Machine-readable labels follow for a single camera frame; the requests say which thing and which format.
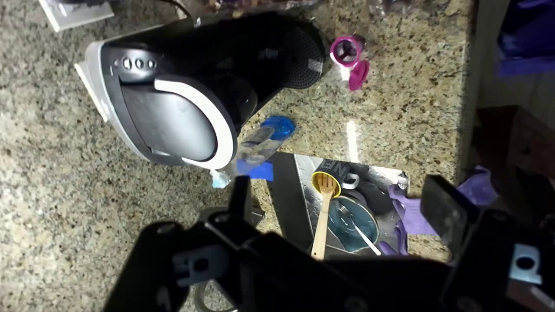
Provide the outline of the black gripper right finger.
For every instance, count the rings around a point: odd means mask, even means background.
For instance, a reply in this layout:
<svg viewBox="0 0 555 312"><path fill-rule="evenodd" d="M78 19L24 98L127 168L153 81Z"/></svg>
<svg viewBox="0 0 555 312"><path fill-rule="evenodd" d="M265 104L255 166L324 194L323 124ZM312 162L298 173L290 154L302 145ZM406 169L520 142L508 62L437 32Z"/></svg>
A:
<svg viewBox="0 0 555 312"><path fill-rule="evenodd" d="M510 282L522 282L534 305L552 306L555 253L550 230L484 208L463 235L441 239L453 256L441 294L448 310L526 312L527 305L510 296Z"/></svg>

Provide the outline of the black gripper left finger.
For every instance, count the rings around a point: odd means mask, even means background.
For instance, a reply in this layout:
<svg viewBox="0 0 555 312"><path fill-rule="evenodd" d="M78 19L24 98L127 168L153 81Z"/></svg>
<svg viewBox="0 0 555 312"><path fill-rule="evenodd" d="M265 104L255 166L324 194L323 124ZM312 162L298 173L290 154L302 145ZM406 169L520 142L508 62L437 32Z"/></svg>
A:
<svg viewBox="0 0 555 312"><path fill-rule="evenodd" d="M364 291L337 268L246 221L252 183L239 176L224 211L186 228L144 227L102 312L179 312L215 282L238 312L364 312Z"/></svg>

